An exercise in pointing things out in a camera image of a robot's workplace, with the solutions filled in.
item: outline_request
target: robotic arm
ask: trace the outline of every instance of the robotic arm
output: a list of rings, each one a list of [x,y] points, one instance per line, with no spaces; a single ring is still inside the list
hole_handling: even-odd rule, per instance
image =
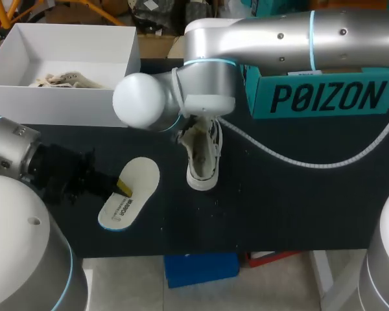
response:
[[[44,190],[45,203],[59,203],[64,196],[74,202],[84,191],[105,200],[112,192],[131,196],[128,189],[117,186],[118,177],[96,171],[94,161],[93,152],[80,154],[55,144],[46,146],[39,132],[0,117],[0,175],[29,180]]]
[[[240,62],[272,74],[339,67],[389,67],[389,11],[322,10],[266,19],[200,19],[185,31],[185,64],[127,76],[113,106],[127,125],[180,128],[190,115],[235,108]]]

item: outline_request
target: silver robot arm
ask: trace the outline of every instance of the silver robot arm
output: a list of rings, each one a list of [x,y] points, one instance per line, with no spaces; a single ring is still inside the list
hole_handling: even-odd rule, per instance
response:
[[[320,10],[265,19],[200,19],[185,33],[185,62],[225,59],[272,73],[389,67],[389,11]]]
[[[236,63],[272,74],[338,67],[389,67],[389,11],[321,10],[265,19],[200,19],[185,32],[185,65],[138,73],[116,87],[113,106],[127,125],[179,128],[190,115],[235,108]]]

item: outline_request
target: black table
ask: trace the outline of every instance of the black table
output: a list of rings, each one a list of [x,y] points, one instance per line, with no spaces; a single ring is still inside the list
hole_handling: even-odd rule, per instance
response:
[[[147,60],[142,71],[166,71],[181,64]],[[331,163],[369,145],[386,126],[389,113],[253,120],[239,75],[237,108],[227,119],[283,155]],[[97,169],[107,174],[119,174],[139,156],[159,166],[156,193],[121,233],[99,226],[97,215],[104,202],[89,194],[75,205],[49,207],[79,257],[366,248],[389,195],[389,135],[353,165],[312,170],[283,163],[223,128],[219,183],[203,193],[187,185],[186,151],[167,133],[32,127],[42,132],[45,143],[81,152],[96,148]]]

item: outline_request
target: white table leg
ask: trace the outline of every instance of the white table leg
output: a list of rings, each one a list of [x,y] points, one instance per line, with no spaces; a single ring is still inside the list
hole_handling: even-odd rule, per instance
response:
[[[355,254],[337,280],[333,282],[325,251],[313,251],[311,262],[320,292],[322,311],[339,311],[357,289],[360,267],[365,254],[365,251]]]

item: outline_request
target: sneaker insole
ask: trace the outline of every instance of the sneaker insole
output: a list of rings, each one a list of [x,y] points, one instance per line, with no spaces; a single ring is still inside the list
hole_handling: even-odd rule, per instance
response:
[[[213,174],[211,151],[206,135],[198,132],[193,137],[193,168],[201,178],[210,178]]]
[[[156,191],[160,171],[153,160],[137,157],[127,163],[119,178],[130,187],[132,196],[127,198],[113,193],[99,212],[98,223],[111,231],[124,230],[133,223]]]

